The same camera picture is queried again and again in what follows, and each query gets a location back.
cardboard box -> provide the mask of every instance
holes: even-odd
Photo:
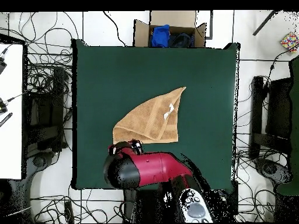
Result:
[[[194,33],[194,46],[206,46],[206,24],[195,27],[195,10],[152,10],[149,25],[134,21],[133,47],[148,47],[148,40],[154,27],[168,24],[170,33]]]

green mat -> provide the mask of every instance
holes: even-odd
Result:
[[[237,44],[223,50],[89,47],[76,40],[73,51],[77,142],[72,184],[77,189],[109,188],[103,163],[120,119],[146,100],[186,86],[178,112],[179,142],[148,144],[144,150],[172,152],[178,158],[182,153],[212,189],[232,190]]]
[[[299,196],[299,56],[289,62],[293,87],[290,91],[291,100],[291,155],[289,165],[293,175],[292,181],[277,186],[277,192],[285,196]]]

white table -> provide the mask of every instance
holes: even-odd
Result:
[[[0,53],[7,47],[0,44]],[[3,101],[22,93],[23,46],[14,44],[5,54],[7,64],[0,74],[0,98]],[[0,115],[2,121],[9,113],[13,116],[0,127],[0,179],[21,179],[22,167],[22,96],[12,100],[8,111]]]

white floor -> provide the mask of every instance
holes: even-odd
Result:
[[[139,12],[107,12],[111,18],[116,22],[119,28],[120,39],[125,42],[127,46],[133,44],[133,23],[134,19],[141,20],[145,23],[149,22],[149,11]],[[239,63],[239,100],[247,99],[250,96],[248,89],[252,78],[257,75],[268,76],[269,69],[272,61],[276,55],[284,51],[284,48],[280,44],[280,40],[288,34],[290,31],[299,35],[296,27],[299,23],[296,15],[290,12],[280,12],[274,16],[265,27],[253,36],[252,33],[257,29],[265,17],[270,13],[270,10],[214,10],[213,15],[213,39],[207,40],[206,47],[212,48],[224,48],[230,42],[239,42],[241,44],[240,63]],[[102,13],[102,12],[67,12],[70,18],[73,20],[76,28],[72,24],[70,18],[63,12],[39,12],[32,17],[34,28],[36,31],[36,37],[41,37],[46,30],[53,27],[57,18],[55,27],[61,29],[67,29],[63,31],[56,29],[50,31],[46,36],[42,37],[38,42],[57,45],[48,46],[49,53],[59,54],[62,49],[69,49],[70,39],[79,38],[83,39],[90,46],[121,46],[122,43],[117,39],[117,32],[114,24]],[[30,13],[0,13],[0,27],[9,28],[10,36],[20,38],[15,34],[13,30],[19,32],[19,28],[22,29],[23,25],[29,20]],[[209,13],[200,11],[197,17],[197,24],[209,21]],[[207,36],[209,36],[209,25],[207,26]],[[0,33],[8,34],[6,30],[0,30]],[[34,39],[34,31],[31,21],[29,20],[23,28],[23,34],[28,39]],[[46,48],[44,44],[39,44],[41,48]],[[30,47],[35,51],[29,49],[30,53],[44,53],[44,51],[36,44],[31,44]],[[271,80],[289,77],[288,62],[294,58],[297,54],[283,54],[279,61],[275,64],[275,69],[271,74]],[[238,115],[250,111],[250,100],[242,102],[238,106]],[[245,125],[250,121],[250,114],[240,118],[238,125]],[[65,126],[66,128],[72,128],[72,121]],[[245,127],[239,127],[238,133],[249,133],[249,125]],[[72,147],[72,133],[71,130],[65,130],[67,142]],[[248,143],[248,135],[238,135],[238,138],[245,143]],[[246,145],[241,141],[237,141],[238,149],[245,147]],[[239,182],[239,199],[251,197],[251,191],[244,182],[253,190],[253,193],[257,190],[268,188],[272,190],[272,186],[269,180],[258,175],[250,166],[246,170],[239,168],[238,175],[241,179]],[[68,187],[72,177],[72,153],[69,149],[63,150],[60,154],[59,161],[46,169],[43,172],[39,172],[32,183],[31,197],[48,197],[48,200],[32,200],[33,214],[38,213],[42,207],[49,203],[49,200],[53,199],[53,195],[68,195]],[[80,204],[82,193],[82,205],[86,205],[86,200],[89,197],[90,190],[75,191],[70,190],[70,196],[73,200],[78,200]],[[108,219],[115,215],[113,207],[118,206],[119,202],[100,201],[100,200],[114,200],[121,201],[123,199],[123,193],[120,190],[92,190],[91,196],[88,201],[89,210],[102,209],[107,213]],[[262,204],[270,202],[274,204],[274,198],[268,193],[261,193],[258,196],[259,201]],[[74,214],[80,214],[80,208],[73,205]],[[252,199],[240,202],[239,211],[247,211],[253,208]],[[240,214],[248,221],[254,221],[256,215],[252,214]],[[105,216],[101,212],[95,212],[94,217],[99,221],[105,221]],[[40,217],[41,220],[49,219],[47,214],[43,214]],[[111,220],[111,223],[120,223],[122,219],[115,217]],[[89,216],[82,221],[83,223],[95,223],[95,221]]]

colorful cube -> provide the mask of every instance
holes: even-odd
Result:
[[[291,53],[296,53],[297,52],[297,47],[292,49],[292,47],[296,46],[299,44],[299,39],[294,33],[289,33],[288,35],[285,36],[285,38],[280,42],[283,47],[286,49],[290,50]]]

